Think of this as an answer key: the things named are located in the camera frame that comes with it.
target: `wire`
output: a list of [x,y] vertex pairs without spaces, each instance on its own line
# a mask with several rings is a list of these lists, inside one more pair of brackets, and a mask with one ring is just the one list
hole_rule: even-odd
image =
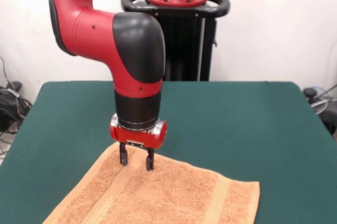
[[320,87],[320,86],[311,86],[310,88],[314,88],[314,89],[317,89],[317,90],[321,90],[321,91],[323,91],[324,93],[327,94],[327,97],[328,97],[328,98],[331,98],[330,95],[329,95],[329,92],[326,91],[326,89],[324,89],[323,87]]
[[325,91],[324,93],[322,93],[321,95],[318,95],[316,98],[314,98],[313,101],[318,100],[319,98],[323,97],[325,94],[331,92],[333,89],[335,89],[337,87],[337,84],[335,84],[334,86],[332,86],[331,88],[329,88],[327,91]]
[[318,102],[316,102],[316,103],[311,104],[311,107],[312,107],[312,108],[315,108],[315,107],[317,107],[317,106],[324,105],[321,109],[315,111],[316,114],[319,115],[319,114],[323,113],[323,112],[328,108],[328,104],[329,104],[330,102],[336,102],[336,101],[337,101],[336,98],[335,98],[335,99],[321,99],[321,101],[318,101]]
[[8,82],[9,85],[12,87],[12,89],[15,90],[14,85],[12,84],[12,82],[10,82],[10,81],[8,80],[7,73],[6,73],[6,68],[5,68],[5,61],[4,61],[4,59],[2,58],[2,56],[0,56],[0,60],[2,61],[2,71],[4,72],[4,75],[5,75],[5,78],[6,78],[7,82]]
[[326,104],[326,103],[329,103],[329,102],[335,102],[335,101],[337,101],[337,98],[335,98],[335,99],[323,99],[323,100],[318,101],[316,103],[312,103],[311,107],[314,108],[316,106],[319,106],[319,105],[322,105],[322,104]]
[[3,140],[3,139],[0,139],[0,141],[2,141],[2,142],[5,143],[5,144],[9,144],[9,145],[12,144],[10,141],[5,141],[5,140]]

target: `black cable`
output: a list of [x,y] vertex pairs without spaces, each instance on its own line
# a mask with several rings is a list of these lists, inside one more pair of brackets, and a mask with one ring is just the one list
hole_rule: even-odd
[[0,56],[2,61],[2,70],[8,85],[7,88],[0,87],[0,141],[11,145],[9,141],[1,139],[3,134],[16,134],[23,123],[25,117],[33,106],[27,99],[23,98],[16,92],[14,85],[9,81],[5,61]]
[[0,141],[2,141],[3,143],[5,143],[5,144],[9,144],[9,145],[11,145],[12,143],[11,142],[9,142],[9,141],[5,141],[5,140],[3,140],[3,139],[1,139],[0,138]]

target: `white wall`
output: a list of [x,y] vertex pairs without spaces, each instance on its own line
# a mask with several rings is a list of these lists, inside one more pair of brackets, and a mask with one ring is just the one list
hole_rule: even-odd
[[[230,1],[230,14],[218,19],[211,80],[337,82],[337,0]],[[121,11],[120,0],[94,6]],[[47,81],[111,79],[105,65],[57,47],[48,0],[0,0],[0,55],[31,100]]]

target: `towel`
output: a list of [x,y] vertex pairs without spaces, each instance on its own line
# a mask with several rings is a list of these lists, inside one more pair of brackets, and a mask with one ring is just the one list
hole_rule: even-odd
[[254,223],[259,182],[228,179],[216,172],[155,155],[146,171],[147,151],[109,146],[45,224],[75,223]]

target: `towel stripe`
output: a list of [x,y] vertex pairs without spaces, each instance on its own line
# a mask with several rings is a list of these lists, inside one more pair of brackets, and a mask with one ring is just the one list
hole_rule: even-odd
[[109,157],[109,155],[117,149],[117,144],[110,145],[100,156],[100,158],[94,163],[94,165],[89,169],[85,176],[81,179],[81,186],[77,184],[74,189],[68,193],[68,195],[56,206],[53,212],[48,216],[48,218],[43,222],[45,224],[55,224],[58,223],[58,218],[63,215],[66,208],[71,204],[71,202],[78,197],[91,180],[97,175],[100,167],[104,161]]
[[144,153],[137,150],[129,160],[129,164],[121,170],[104,195],[88,212],[81,222],[82,224],[94,224],[100,221],[117,195],[123,191],[127,181],[133,176],[133,173],[138,169],[140,164],[143,163],[141,162],[142,160],[144,160]]
[[218,223],[222,213],[225,197],[229,188],[230,180],[220,176],[214,187],[212,200],[206,210],[203,224]]

